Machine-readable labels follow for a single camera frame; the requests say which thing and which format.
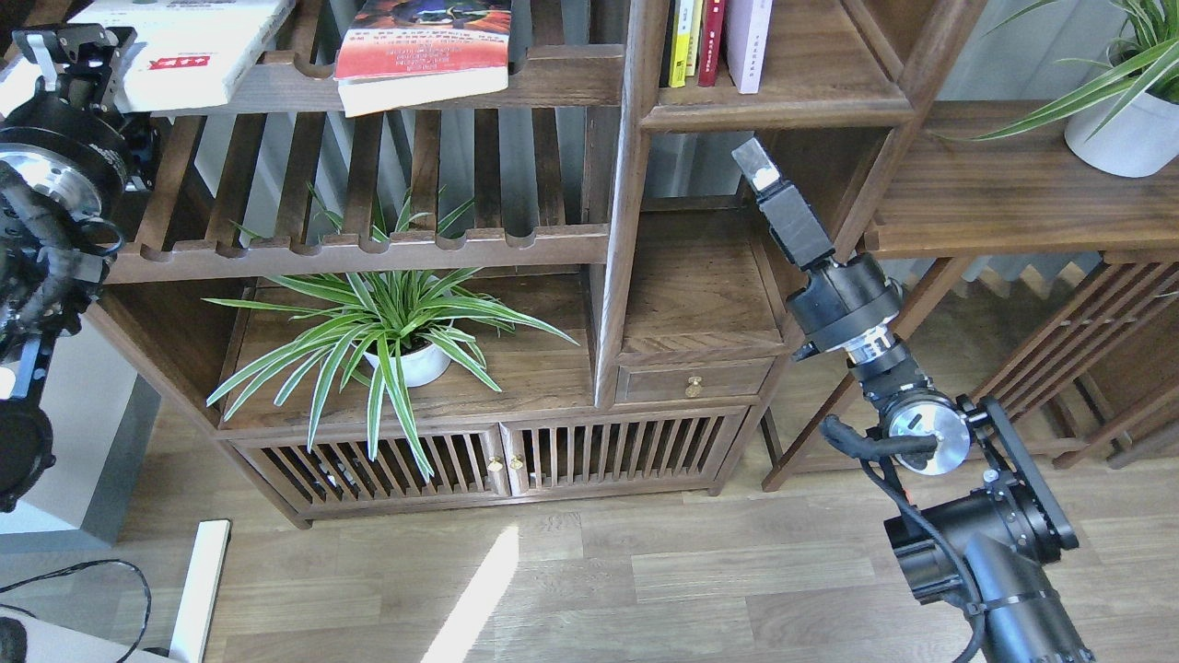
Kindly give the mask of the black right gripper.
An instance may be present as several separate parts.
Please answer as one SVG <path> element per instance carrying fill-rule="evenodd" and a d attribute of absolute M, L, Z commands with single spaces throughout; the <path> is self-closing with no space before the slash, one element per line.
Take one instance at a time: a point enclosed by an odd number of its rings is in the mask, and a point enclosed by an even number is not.
<path fill-rule="evenodd" d="M 888 323 L 901 309 L 901 288 L 868 252 L 841 263 L 811 206 L 782 173 L 758 138 L 732 150 L 737 168 L 766 215 L 772 238 L 809 280 L 788 297 L 788 310 L 806 343 L 793 353 L 804 360 L 847 352 L 851 360 L 876 360 L 895 344 Z"/>

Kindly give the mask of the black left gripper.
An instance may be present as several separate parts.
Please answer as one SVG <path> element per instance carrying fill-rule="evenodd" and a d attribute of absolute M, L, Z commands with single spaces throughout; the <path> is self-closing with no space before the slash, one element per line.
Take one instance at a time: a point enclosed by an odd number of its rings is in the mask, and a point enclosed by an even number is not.
<path fill-rule="evenodd" d="M 150 192 L 159 130 L 149 113 L 116 106 L 134 27 L 48 24 L 12 37 L 41 76 L 4 118 L 4 162 L 75 221 L 108 217 L 124 192 Z"/>

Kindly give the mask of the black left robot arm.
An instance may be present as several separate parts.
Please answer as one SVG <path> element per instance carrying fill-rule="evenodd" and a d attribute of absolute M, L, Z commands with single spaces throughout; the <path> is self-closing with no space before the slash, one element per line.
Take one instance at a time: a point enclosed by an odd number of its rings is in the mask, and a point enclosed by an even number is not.
<path fill-rule="evenodd" d="M 17 362 L 4 396 L 4 511 L 54 462 L 41 409 L 55 340 L 79 332 L 123 247 L 111 219 L 126 192 L 147 192 L 160 157 L 144 112 L 116 106 L 132 27 L 51 24 L 17 29 L 41 68 L 29 100 L 4 120 L 4 361 Z"/>

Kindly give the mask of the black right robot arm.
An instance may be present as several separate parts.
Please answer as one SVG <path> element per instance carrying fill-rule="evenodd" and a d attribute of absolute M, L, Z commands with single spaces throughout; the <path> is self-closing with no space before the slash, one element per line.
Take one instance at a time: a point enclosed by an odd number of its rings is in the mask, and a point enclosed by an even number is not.
<path fill-rule="evenodd" d="M 836 260 L 821 221 L 757 139 L 735 147 L 733 159 L 775 243 L 809 276 L 788 297 L 805 337 L 795 360 L 847 353 L 849 374 L 880 413 L 880 424 L 867 433 L 834 415 L 822 419 L 821 433 L 858 459 L 897 504 L 898 517 L 885 529 L 915 599 L 947 600 L 961 610 L 971 628 L 961 662 L 976 652 L 989 662 L 1095 659 L 1043 570 L 1079 539 L 997 400 L 971 403 L 936 390 L 890 332 L 900 285 L 868 252 Z M 982 449 L 988 462 L 981 487 L 938 506 L 914 507 L 896 466 L 940 475 L 957 470 L 971 448 Z"/>

